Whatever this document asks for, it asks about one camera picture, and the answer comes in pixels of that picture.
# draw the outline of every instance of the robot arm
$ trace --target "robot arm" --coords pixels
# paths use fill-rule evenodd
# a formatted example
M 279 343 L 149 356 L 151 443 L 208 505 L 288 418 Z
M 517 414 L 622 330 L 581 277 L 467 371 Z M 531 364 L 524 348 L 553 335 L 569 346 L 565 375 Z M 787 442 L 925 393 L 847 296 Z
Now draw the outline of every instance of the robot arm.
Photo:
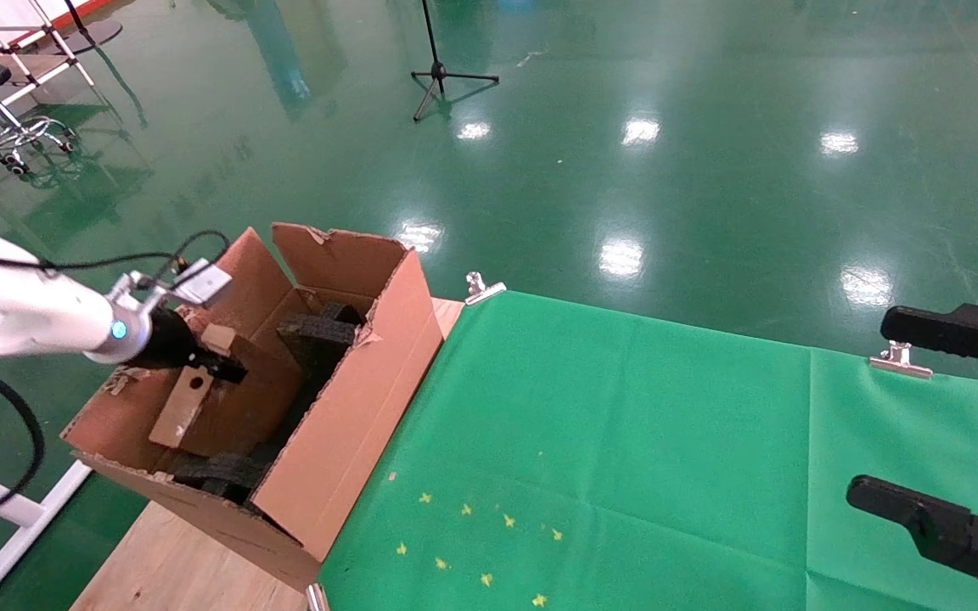
M 30 252 L 0 238 L 0 259 L 38 263 Z M 242 367 L 202 348 L 187 324 L 162 308 L 175 295 L 209 305 L 230 278 L 205 260 L 188 268 L 189 285 L 153 285 L 139 302 L 132 293 L 150 278 L 124 274 L 107 294 L 74 282 L 55 271 L 0 266 L 0 356 L 81 352 L 98 363 L 136 363 L 139 367 L 210 367 L 222 378 L 239 382 Z

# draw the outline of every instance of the glossy floor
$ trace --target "glossy floor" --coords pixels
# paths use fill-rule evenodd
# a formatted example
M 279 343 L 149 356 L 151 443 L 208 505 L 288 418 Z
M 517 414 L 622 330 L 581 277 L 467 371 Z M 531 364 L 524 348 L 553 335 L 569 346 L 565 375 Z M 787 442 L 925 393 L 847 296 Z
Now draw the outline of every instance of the glossy floor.
M 270 221 L 388 233 L 440 297 L 512 289 L 868 355 L 893 303 L 978 302 L 978 0 L 137 0 L 73 163 L 0 166 L 0 233 L 54 260 Z M 203 255 L 203 249 L 197 255 Z M 114 272 L 78 275 L 103 287 Z M 947 373 L 978 362 L 924 356 Z M 54 435 L 106 370 L 0 362 Z M 28 445 L 0 403 L 0 479 Z M 140 500 L 94 479 L 0 608 L 65 608 Z M 0 542 L 8 533 L 0 525 Z

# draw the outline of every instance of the wooden table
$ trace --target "wooden table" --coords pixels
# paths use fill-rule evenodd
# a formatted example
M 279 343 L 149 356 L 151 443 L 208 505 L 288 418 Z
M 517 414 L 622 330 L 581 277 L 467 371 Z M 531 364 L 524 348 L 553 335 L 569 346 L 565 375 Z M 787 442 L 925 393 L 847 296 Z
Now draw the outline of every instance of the wooden table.
M 443 336 L 461 301 L 432 300 Z M 274 579 L 151 502 L 70 611 L 304 611 L 303 592 Z

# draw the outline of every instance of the cable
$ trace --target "cable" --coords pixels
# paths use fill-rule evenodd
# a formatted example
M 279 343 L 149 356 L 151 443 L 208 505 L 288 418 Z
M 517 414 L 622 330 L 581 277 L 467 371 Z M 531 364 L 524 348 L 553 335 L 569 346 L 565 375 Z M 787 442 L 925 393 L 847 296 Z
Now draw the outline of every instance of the cable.
M 32 261 L 13 261 L 10 259 L 0 259 L 0 267 L 18 267 L 23 268 L 23 270 L 40 270 L 42 272 L 68 272 L 76 270 L 92 270 L 94 267 L 107 267 L 113 266 L 116 263 L 126 263 L 127 261 L 140 261 L 143 259 L 164 259 L 164 263 L 160 264 L 160 268 L 153 274 L 153 281 L 159 281 L 160 276 L 166 275 L 171 266 L 176 263 L 183 262 L 183 252 L 187 250 L 195 240 L 205 236 L 217 236 L 222 241 L 221 250 L 217 252 L 217 256 L 214 256 L 212 260 L 206 262 L 205 266 L 199 267 L 198 270 L 191 272 L 183 277 L 176 278 L 176 282 L 173 283 L 170 290 L 178 289 L 180 285 L 189 281 L 189 279 L 194 278 L 204 272 L 206 268 L 213 266 L 213 264 L 221 259 L 222 256 L 228 252 L 232 243 L 229 243 L 228 237 L 225 233 L 218 232 L 216 229 L 206 229 L 205 231 L 194 233 L 186 240 L 183 240 L 182 244 L 179 244 L 179 248 L 175 252 L 139 252 L 136 255 L 122 255 L 113 256 L 111 259 L 100 259 L 96 261 L 84 261 L 81 263 L 54 263 L 52 261 L 42 260 L 38 262 Z
M 142 259 L 173 259 L 173 255 L 167 252 L 139 252 L 136 255 L 113 256 L 112 259 L 101 259 L 98 261 L 85 261 L 82 263 L 53 263 L 51 261 L 12 261 L 10 259 L 0 259 L 0 267 L 19 267 L 23 270 L 40 270 L 43 272 L 67 272 L 71 270 L 92 270 L 94 267 L 113 266 L 116 263 L 127 261 L 138 261 Z
M 44 449 L 43 433 L 40 432 L 40 424 L 36 420 L 36 414 L 32 413 L 32 409 L 25 402 L 25 399 L 22 399 L 10 385 L 3 382 L 2 378 L 0 378 L 0 395 L 5 400 L 10 401 L 10 405 L 17 410 L 17 415 L 20 415 L 20 418 L 25 422 L 25 429 L 28 429 L 28 434 L 32 438 L 32 460 L 28 463 L 28 468 L 25 469 L 24 475 L 20 476 L 20 479 L 17 479 L 17 483 L 5 492 L 4 495 L 0 496 L 0 507 L 2 507 L 3 504 L 7 503 L 13 496 L 19 495 L 30 484 L 32 476 L 36 475 L 36 471 L 40 468 L 40 463 L 43 462 Z
M 195 240 L 203 236 L 217 236 L 218 238 L 220 238 L 222 241 L 221 250 L 217 251 L 217 256 L 214 256 L 213 259 L 206 261 L 205 266 L 199 267 L 198 270 L 195 270 L 190 274 L 187 274 L 186 276 L 176 278 L 176 282 L 172 283 L 171 288 L 168 290 L 176 290 L 177 287 L 182 285 L 182 283 L 186 283 L 187 281 L 189 281 L 189 279 L 194 278 L 194 276 L 197 276 L 202 272 L 205 272 L 207 268 L 210 268 L 210 266 L 213 266 L 214 263 L 217 263 L 217 260 L 221 259 L 222 256 L 224 256 L 226 252 L 228 252 L 230 246 L 233 246 L 232 243 L 229 243 L 228 237 L 225 236 L 225 233 L 218 232 L 216 229 L 206 229 L 206 231 L 204 232 L 195 233 L 194 236 L 191 236 L 186 240 L 183 240 L 183 244 L 180 244 L 180 247 L 176 249 L 174 256 L 176 256 L 176 258 L 180 258 L 180 256 L 183 256 L 183 251 L 187 250 L 187 247 L 190 246 L 191 243 L 193 243 Z

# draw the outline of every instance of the green cloth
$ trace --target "green cloth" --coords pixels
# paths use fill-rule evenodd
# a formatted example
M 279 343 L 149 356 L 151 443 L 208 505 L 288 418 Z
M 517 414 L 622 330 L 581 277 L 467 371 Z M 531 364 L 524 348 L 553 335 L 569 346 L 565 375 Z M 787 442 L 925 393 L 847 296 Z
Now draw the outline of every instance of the green cloth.
M 321 581 L 334 611 L 978 610 L 847 506 L 863 473 L 978 513 L 978 380 L 509 291 L 459 318 Z

